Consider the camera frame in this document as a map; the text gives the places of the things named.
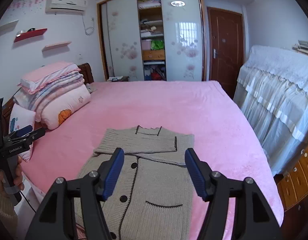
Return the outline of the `beige knit sleeve forearm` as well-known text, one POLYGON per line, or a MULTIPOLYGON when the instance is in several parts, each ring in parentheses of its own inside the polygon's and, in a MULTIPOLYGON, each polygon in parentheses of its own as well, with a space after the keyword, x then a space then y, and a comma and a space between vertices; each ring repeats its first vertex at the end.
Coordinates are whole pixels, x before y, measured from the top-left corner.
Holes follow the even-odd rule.
POLYGON ((15 238, 18 225, 18 216, 9 198, 0 193, 0 220, 12 238, 15 238))

